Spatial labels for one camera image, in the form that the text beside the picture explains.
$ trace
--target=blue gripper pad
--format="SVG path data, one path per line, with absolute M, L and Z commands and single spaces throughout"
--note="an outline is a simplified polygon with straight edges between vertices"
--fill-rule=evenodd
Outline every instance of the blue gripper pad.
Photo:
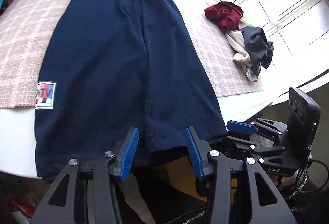
M 130 173 L 139 139 L 138 128 L 131 127 L 116 156 L 116 169 L 119 171 L 117 177 L 124 181 Z
M 202 180 L 205 176 L 204 171 L 208 171 L 207 154 L 211 150 L 208 142 L 200 140 L 193 127 L 188 127 L 185 130 L 187 149 L 191 159 L 192 167 L 195 175 Z
M 237 121 L 230 120 L 226 124 L 228 130 L 239 132 L 242 134 L 254 134 L 258 132 L 258 129 L 252 124 L 241 123 Z

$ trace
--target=pile of clothes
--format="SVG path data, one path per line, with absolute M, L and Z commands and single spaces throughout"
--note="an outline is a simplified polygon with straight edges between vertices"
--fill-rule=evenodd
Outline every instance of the pile of clothes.
M 250 81 L 256 82 L 261 66 L 267 69 L 273 57 L 273 43 L 267 41 L 264 30 L 245 22 L 241 7 L 231 2 L 206 8 L 205 16 L 216 23 L 236 51 L 233 61 L 241 66 Z

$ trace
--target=navy blue shorts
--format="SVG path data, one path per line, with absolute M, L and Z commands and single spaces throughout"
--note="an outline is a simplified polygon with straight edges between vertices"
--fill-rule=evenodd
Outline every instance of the navy blue shorts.
M 112 150 L 131 126 L 140 131 L 134 166 L 175 159 L 157 152 L 186 146 L 189 125 L 204 140 L 226 134 L 172 0 L 72 0 L 39 81 L 36 165 L 46 180 L 71 158 L 84 161 Z

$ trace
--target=shorts patch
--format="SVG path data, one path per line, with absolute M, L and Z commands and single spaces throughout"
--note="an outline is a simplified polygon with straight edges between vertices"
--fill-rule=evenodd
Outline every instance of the shorts patch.
M 38 82 L 35 109 L 54 108 L 55 87 L 56 82 Z

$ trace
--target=red cloth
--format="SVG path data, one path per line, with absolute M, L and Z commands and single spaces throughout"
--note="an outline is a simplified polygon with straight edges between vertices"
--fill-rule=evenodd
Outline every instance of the red cloth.
M 219 29 L 226 33 L 235 30 L 243 17 L 243 10 L 232 2 L 220 2 L 205 9 L 206 18 L 215 20 Z

